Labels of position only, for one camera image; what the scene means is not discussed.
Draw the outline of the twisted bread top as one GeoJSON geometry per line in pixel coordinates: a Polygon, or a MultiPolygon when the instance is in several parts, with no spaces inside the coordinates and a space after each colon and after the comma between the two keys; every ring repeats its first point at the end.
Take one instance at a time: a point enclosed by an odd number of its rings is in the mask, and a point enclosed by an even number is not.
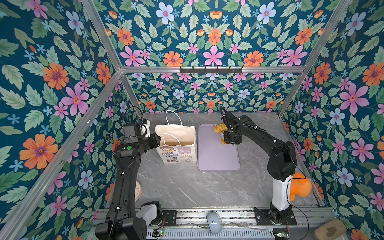
{"type": "Polygon", "coordinates": [[[227,128],[227,126],[225,124],[214,125],[214,132],[216,134],[227,132],[227,131],[228,131],[228,128],[227,128]]]}

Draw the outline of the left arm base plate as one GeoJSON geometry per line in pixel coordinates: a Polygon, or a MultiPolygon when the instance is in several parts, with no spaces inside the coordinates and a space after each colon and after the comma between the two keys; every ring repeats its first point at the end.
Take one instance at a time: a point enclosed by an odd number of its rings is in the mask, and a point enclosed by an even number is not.
{"type": "Polygon", "coordinates": [[[163,210],[164,227],[174,227],[177,221],[176,210],[163,210]]]}

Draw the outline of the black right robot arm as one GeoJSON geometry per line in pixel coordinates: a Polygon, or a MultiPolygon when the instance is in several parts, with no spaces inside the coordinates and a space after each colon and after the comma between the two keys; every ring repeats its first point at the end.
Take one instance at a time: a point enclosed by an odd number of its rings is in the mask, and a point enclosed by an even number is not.
{"type": "Polygon", "coordinates": [[[257,223],[275,225],[285,223],[293,215],[289,193],[297,168],[294,144],[273,137],[246,115],[235,117],[224,108],[221,109],[221,114],[221,120],[228,129],[224,133],[226,144],[239,145],[245,136],[270,157],[267,171],[273,178],[273,197],[268,212],[254,208],[257,223]]]}

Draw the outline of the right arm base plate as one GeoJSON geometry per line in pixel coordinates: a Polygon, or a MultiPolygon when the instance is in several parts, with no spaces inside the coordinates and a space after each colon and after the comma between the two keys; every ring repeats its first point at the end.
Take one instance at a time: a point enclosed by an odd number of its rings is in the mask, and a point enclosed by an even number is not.
{"type": "Polygon", "coordinates": [[[289,206],[283,211],[279,211],[273,205],[271,205],[270,209],[259,209],[256,207],[254,207],[253,209],[256,217],[256,223],[258,226],[297,225],[297,221],[291,206],[289,206]]]}

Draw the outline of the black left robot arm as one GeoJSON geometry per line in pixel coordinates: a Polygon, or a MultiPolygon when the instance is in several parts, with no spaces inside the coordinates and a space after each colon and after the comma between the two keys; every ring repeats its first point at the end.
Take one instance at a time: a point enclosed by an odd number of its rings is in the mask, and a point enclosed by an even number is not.
{"type": "Polygon", "coordinates": [[[136,211],[135,193],[142,155],[159,147],[161,137],[150,132],[150,121],[146,119],[123,125],[123,130],[123,142],[113,153],[117,177],[112,203],[106,220],[95,230],[99,240],[145,240],[148,226],[158,217],[156,204],[136,211]]]}

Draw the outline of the white paper bag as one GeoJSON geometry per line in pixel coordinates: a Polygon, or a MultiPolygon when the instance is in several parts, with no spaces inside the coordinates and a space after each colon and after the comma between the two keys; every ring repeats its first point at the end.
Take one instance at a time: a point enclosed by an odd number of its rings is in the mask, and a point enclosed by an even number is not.
{"type": "Polygon", "coordinates": [[[172,124],[168,113],[176,112],[167,110],[165,125],[155,126],[155,133],[161,138],[156,148],[160,158],[165,164],[196,164],[197,163],[197,131],[194,126],[183,124],[181,117],[178,123],[172,124]]]}

